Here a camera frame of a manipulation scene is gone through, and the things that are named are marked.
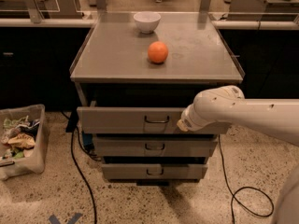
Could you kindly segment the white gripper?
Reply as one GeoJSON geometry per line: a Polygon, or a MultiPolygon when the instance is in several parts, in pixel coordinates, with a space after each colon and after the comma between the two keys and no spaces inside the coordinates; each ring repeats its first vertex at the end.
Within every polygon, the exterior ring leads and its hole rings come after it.
{"type": "Polygon", "coordinates": [[[213,122],[213,119],[204,119],[196,113],[194,105],[189,105],[182,113],[177,126],[183,131],[199,131],[213,122]]]}

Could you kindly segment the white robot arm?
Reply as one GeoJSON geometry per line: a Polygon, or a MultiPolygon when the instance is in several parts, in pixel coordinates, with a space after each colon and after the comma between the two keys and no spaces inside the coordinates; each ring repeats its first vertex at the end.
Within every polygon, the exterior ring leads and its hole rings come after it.
{"type": "MultiPolygon", "coordinates": [[[[183,132],[226,122],[299,146],[298,99],[247,99],[237,86],[199,92],[178,121],[183,132]]],[[[299,166],[285,182],[271,224],[299,224],[299,166]]]]}

